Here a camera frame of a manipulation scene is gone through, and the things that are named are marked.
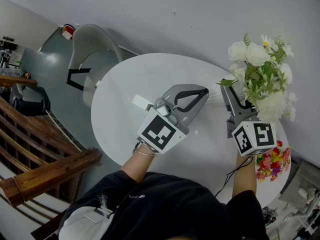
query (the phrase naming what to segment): fire extinguisher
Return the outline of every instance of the fire extinguisher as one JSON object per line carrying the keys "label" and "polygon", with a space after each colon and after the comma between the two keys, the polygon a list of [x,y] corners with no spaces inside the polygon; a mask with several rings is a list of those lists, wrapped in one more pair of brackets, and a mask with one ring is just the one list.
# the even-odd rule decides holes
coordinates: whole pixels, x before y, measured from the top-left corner
{"label": "fire extinguisher", "polygon": [[61,36],[65,37],[67,40],[72,40],[75,30],[76,29],[70,24],[65,24],[61,29],[60,34]]}

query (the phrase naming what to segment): gray floor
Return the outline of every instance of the gray floor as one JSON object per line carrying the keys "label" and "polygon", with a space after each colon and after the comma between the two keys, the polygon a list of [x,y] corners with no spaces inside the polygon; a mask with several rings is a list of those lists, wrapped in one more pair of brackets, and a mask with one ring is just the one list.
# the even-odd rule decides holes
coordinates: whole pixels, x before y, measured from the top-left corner
{"label": "gray floor", "polygon": [[[100,148],[91,125],[91,108],[83,102],[82,91],[66,84],[68,65],[72,55],[73,43],[55,33],[43,45],[41,51],[27,49],[21,67],[31,73],[31,77],[43,87],[51,102],[51,111],[63,126],[85,147]],[[100,51],[92,54],[83,64],[83,68],[98,67],[105,63],[116,63],[117,57],[112,51]],[[72,80],[84,84],[86,74],[73,75]],[[114,172],[120,166],[107,155],[101,160],[104,166],[89,169],[82,180],[79,195],[82,195],[103,176]]]}

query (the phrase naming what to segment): white chair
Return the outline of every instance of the white chair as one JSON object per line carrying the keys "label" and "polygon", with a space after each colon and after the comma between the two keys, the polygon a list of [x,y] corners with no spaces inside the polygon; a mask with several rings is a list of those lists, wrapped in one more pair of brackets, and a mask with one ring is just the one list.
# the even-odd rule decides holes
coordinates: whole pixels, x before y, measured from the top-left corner
{"label": "white chair", "polygon": [[[82,64],[89,55],[101,50],[114,51],[118,63],[124,60],[124,53],[101,27],[94,24],[85,24],[77,28],[72,39],[73,53],[68,67],[66,83],[83,91],[84,103],[91,106],[97,82],[116,64],[110,63],[98,68],[81,68]],[[71,80],[73,74],[82,73],[88,73],[84,86]]]}

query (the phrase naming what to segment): flower bouquet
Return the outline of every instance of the flower bouquet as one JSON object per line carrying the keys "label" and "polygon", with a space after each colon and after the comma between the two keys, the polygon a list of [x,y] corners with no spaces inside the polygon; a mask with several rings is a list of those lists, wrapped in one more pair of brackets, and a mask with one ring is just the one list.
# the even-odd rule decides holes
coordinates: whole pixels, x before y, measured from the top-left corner
{"label": "flower bouquet", "polygon": [[297,101],[287,88],[292,83],[292,72],[283,60],[294,56],[291,46],[280,36],[276,41],[262,35],[262,45],[251,42],[248,33],[244,41],[235,42],[228,49],[229,59],[237,62],[230,67],[234,79],[224,79],[220,85],[243,84],[245,99],[256,108],[257,117],[264,123],[274,122],[283,114],[295,119],[296,109],[292,102]]}
{"label": "flower bouquet", "polygon": [[271,177],[270,181],[273,182],[283,170],[289,169],[290,148],[283,148],[282,141],[277,141],[277,147],[268,151],[265,154],[258,155],[256,163],[259,169],[256,173],[256,178],[259,182],[263,182],[267,177]]}

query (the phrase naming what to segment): black shirt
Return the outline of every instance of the black shirt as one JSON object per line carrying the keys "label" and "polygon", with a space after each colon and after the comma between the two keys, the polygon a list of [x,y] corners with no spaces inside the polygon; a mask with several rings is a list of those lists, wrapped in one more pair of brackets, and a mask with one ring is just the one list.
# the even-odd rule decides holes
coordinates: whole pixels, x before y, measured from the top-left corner
{"label": "black shirt", "polygon": [[73,203],[60,223],[83,206],[100,207],[101,194],[107,208],[115,211],[103,240],[268,240],[261,206],[253,191],[220,203],[202,185],[184,178],[148,172],[137,184],[124,171],[105,176]]}

